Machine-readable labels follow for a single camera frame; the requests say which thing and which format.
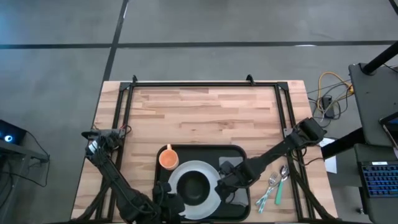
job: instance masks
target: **white paper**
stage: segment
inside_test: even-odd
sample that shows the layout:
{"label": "white paper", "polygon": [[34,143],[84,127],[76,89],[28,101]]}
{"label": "white paper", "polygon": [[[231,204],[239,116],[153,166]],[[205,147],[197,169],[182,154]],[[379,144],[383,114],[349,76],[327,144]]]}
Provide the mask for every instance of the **white paper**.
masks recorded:
{"label": "white paper", "polygon": [[[323,138],[322,141],[319,143],[319,146],[323,147],[334,141],[335,141],[334,139]],[[325,160],[325,167],[327,172],[337,174],[336,156],[330,157],[329,159]]]}

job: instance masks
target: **silver spoon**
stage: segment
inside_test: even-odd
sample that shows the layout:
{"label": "silver spoon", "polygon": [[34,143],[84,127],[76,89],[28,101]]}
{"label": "silver spoon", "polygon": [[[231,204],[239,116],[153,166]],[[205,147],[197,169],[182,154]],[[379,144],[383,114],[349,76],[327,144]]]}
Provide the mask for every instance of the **silver spoon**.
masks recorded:
{"label": "silver spoon", "polygon": [[280,175],[282,178],[279,182],[278,192],[275,198],[276,205],[280,205],[280,201],[282,200],[282,188],[284,186],[284,181],[289,177],[289,167],[287,165],[283,165],[280,168]]}

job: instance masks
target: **butcher block tabletop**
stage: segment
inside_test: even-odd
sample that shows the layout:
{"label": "butcher block tabletop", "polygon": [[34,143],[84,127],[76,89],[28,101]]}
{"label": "butcher block tabletop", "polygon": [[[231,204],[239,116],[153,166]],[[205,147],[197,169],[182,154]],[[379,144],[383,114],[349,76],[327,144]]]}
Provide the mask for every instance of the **butcher block tabletop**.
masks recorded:
{"label": "butcher block tabletop", "polygon": [[[296,122],[311,117],[304,82],[286,82]],[[112,127],[119,85],[120,82],[103,83],[95,114],[95,126],[99,129]],[[283,91],[281,95],[285,120],[290,127]],[[119,124],[123,120],[126,98],[127,91]],[[156,155],[166,144],[234,144],[241,146],[248,157],[254,157],[283,140],[275,89],[267,86],[135,87],[128,124],[132,131],[126,136],[121,173],[132,188],[150,198]],[[319,147],[309,147],[304,161],[321,156]],[[279,172],[284,164],[287,164],[285,157],[274,161],[250,187],[251,212],[245,222],[297,221],[290,178],[284,184],[280,205],[274,203],[276,190],[270,194],[262,214],[257,212],[255,205],[268,188],[271,173]],[[324,161],[316,160],[306,166],[306,170],[311,191],[326,210],[337,217]],[[85,159],[71,218],[85,211],[98,193],[101,180],[97,168]],[[304,217],[308,217],[304,194],[299,192]],[[108,213],[109,198],[110,191],[104,205],[104,217]],[[113,221],[122,221],[117,208]]]}

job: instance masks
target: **blue backlit keyboard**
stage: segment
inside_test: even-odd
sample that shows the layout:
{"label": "blue backlit keyboard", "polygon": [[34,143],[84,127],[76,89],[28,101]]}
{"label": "blue backlit keyboard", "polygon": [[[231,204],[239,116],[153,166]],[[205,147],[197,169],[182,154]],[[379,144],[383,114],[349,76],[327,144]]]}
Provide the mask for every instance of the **blue backlit keyboard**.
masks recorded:
{"label": "blue backlit keyboard", "polygon": [[369,197],[398,197],[398,162],[361,162],[363,186]]}

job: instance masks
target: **concrete floor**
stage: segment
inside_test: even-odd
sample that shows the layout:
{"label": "concrete floor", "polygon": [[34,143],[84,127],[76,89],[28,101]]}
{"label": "concrete floor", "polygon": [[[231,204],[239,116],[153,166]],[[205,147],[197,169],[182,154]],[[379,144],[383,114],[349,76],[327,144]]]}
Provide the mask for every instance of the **concrete floor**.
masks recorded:
{"label": "concrete floor", "polygon": [[[0,44],[111,43],[121,4],[3,0]],[[398,16],[388,0],[136,0],[125,18],[120,42],[398,39]],[[311,91],[322,72],[348,79],[349,64],[368,62],[387,47],[118,49],[110,80],[242,80],[252,74],[257,80],[304,80]],[[80,133],[92,124],[108,55],[109,49],[0,50],[0,119],[31,131],[52,160],[46,188],[24,183],[14,223],[69,219],[86,144]],[[336,82],[325,77],[323,86]],[[327,127],[329,136],[360,127],[354,98],[348,103]],[[338,157],[339,173],[347,162]],[[355,212],[357,189],[344,187],[339,176],[330,180],[339,217],[368,221]]]}

